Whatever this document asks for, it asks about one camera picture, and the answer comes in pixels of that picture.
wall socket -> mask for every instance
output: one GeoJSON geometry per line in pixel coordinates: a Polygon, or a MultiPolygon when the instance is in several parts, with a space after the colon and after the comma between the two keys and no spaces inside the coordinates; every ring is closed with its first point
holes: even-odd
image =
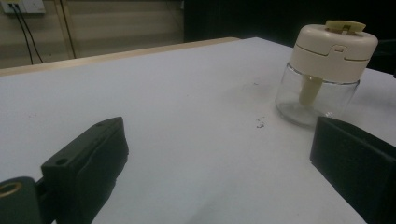
{"type": "Polygon", "coordinates": [[[18,5],[21,13],[46,13],[43,0],[0,0],[5,13],[14,14],[14,10],[8,4],[18,5]]]}

table surface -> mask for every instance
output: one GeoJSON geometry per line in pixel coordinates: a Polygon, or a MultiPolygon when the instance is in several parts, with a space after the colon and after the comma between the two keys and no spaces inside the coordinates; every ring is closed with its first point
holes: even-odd
{"type": "MultiPolygon", "coordinates": [[[[276,113],[290,54],[251,38],[0,77],[0,179],[122,116],[130,158],[93,223],[364,223],[276,113]]],[[[343,120],[395,146],[395,84],[366,69],[343,120]]]]}

jar lid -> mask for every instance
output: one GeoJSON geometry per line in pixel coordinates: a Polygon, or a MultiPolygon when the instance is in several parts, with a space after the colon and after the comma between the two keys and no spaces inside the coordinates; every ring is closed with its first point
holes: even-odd
{"type": "Polygon", "coordinates": [[[333,82],[355,82],[361,78],[378,43],[355,21],[326,21],[301,29],[290,65],[302,74],[333,82]]]}

clear glass jar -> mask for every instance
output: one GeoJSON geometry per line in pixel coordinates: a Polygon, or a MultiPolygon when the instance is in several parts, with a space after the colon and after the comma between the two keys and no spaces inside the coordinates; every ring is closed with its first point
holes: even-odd
{"type": "Polygon", "coordinates": [[[318,116],[339,118],[360,82],[320,80],[316,87],[314,83],[314,88],[307,90],[308,78],[311,77],[301,74],[288,63],[276,95],[276,108],[282,118],[309,128],[315,127],[318,116]]]}

black cable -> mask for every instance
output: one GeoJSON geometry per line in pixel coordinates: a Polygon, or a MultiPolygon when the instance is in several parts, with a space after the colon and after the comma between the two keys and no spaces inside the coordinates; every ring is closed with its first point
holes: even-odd
{"type": "Polygon", "coordinates": [[[37,47],[35,46],[35,39],[33,38],[32,33],[30,32],[29,26],[27,25],[27,23],[26,23],[26,21],[25,21],[23,15],[22,15],[22,13],[21,13],[20,7],[19,7],[18,5],[17,5],[17,10],[19,11],[19,13],[20,13],[20,15],[21,15],[21,18],[22,18],[22,20],[23,20],[23,23],[24,23],[25,26],[26,26],[27,32],[29,32],[29,35],[30,35],[30,37],[31,37],[31,39],[32,39],[33,46],[35,47],[35,53],[37,54],[38,58],[40,59],[40,62],[44,63],[43,60],[42,60],[41,57],[40,57],[40,54],[38,53],[37,47]]]}
{"type": "Polygon", "coordinates": [[[21,26],[21,28],[23,30],[23,35],[25,36],[26,46],[27,46],[27,49],[29,50],[30,63],[33,64],[32,52],[30,51],[29,42],[27,41],[26,32],[23,29],[23,25],[21,23],[20,17],[18,16],[17,10],[15,9],[14,5],[12,5],[12,4],[8,4],[8,5],[10,7],[12,7],[12,10],[14,10],[15,16],[17,17],[18,22],[20,23],[20,26],[21,26]]]}

